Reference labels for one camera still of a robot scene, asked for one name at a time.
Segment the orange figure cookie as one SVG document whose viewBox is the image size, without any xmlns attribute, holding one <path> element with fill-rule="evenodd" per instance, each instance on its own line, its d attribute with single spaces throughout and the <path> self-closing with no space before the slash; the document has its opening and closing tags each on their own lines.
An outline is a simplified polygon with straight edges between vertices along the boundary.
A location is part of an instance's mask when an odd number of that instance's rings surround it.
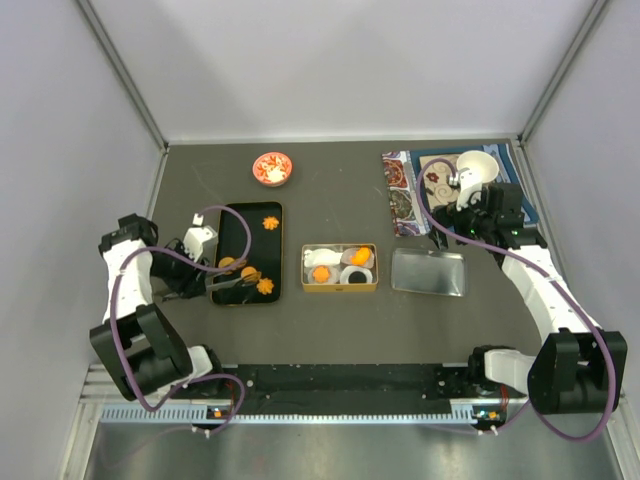
<svg viewBox="0 0 640 480">
<path fill-rule="evenodd" d="M 245 282 L 256 282 L 260 278 L 260 272 L 251 266 L 247 266 L 241 270 L 241 278 Z"/>
</svg>

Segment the silver tin lid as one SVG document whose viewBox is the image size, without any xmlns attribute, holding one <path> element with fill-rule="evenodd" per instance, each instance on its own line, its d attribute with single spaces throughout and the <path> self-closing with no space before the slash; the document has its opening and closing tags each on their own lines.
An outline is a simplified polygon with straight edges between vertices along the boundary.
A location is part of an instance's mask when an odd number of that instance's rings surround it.
<svg viewBox="0 0 640 480">
<path fill-rule="evenodd" d="M 459 253 L 398 248 L 392 257 L 391 287 L 410 293 L 463 297 L 466 261 Z"/>
</svg>

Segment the orange star flower cookie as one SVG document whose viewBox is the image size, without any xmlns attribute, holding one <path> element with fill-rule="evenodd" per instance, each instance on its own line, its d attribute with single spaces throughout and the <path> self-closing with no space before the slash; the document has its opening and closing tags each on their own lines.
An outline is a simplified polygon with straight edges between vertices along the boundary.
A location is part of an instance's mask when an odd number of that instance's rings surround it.
<svg viewBox="0 0 640 480">
<path fill-rule="evenodd" d="M 329 266 L 319 265 L 311 271 L 311 278 L 315 284 L 333 283 L 333 270 Z"/>
</svg>

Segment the orange fish cookie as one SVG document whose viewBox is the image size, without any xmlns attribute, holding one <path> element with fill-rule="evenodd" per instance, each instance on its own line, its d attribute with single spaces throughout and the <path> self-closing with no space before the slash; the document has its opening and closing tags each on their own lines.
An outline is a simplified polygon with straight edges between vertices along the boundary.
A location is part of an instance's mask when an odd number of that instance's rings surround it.
<svg viewBox="0 0 640 480">
<path fill-rule="evenodd" d="M 357 249 L 350 257 L 350 263 L 355 266 L 366 267 L 374 260 L 374 254 L 369 247 Z"/>
</svg>

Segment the black round cookie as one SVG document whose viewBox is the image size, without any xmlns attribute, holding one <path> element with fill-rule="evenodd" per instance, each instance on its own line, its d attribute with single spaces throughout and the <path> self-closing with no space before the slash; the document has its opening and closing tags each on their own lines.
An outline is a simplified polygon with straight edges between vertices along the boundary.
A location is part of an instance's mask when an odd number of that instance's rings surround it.
<svg viewBox="0 0 640 480">
<path fill-rule="evenodd" d="M 368 277 L 364 271 L 353 270 L 347 280 L 349 284 L 363 284 L 368 282 Z"/>
</svg>

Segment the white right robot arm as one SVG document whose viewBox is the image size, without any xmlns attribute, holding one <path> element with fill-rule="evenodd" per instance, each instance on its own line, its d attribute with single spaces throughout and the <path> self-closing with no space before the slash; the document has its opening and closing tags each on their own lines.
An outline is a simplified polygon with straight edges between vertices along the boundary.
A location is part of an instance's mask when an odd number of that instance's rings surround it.
<svg viewBox="0 0 640 480">
<path fill-rule="evenodd" d="M 523 191 L 517 184 L 490 183 L 466 208 L 456 204 L 432 212 L 436 245 L 448 238 L 487 247 L 515 285 L 541 337 L 535 356 L 510 347 L 474 349 L 466 374 L 469 388 L 487 396 L 502 384 L 529 397 L 542 415 L 602 413 L 618 406 L 627 355 L 621 333 L 604 331 L 580 315 L 551 259 L 547 243 L 524 224 Z"/>
</svg>

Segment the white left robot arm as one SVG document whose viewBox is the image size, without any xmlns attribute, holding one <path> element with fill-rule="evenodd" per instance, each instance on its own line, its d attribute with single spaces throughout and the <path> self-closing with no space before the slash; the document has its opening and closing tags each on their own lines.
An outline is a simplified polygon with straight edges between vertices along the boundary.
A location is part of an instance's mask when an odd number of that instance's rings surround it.
<svg viewBox="0 0 640 480">
<path fill-rule="evenodd" d="M 207 257 L 220 240 L 203 213 L 194 215 L 173 247 L 159 246 L 157 224 L 136 213 L 120 218 L 117 230 L 103 235 L 98 245 L 108 269 L 109 294 L 102 323 L 89 332 L 90 344 L 122 397 L 148 411 L 159 408 L 147 401 L 151 394 L 167 401 L 195 387 L 212 397 L 231 380 L 212 349 L 186 345 L 155 303 L 152 288 L 159 279 L 170 293 L 190 299 L 205 293 L 207 277 L 242 267 L 252 248 L 251 228 L 237 210 L 221 210 L 234 216 L 245 234 L 242 253 L 224 266 Z"/>
</svg>

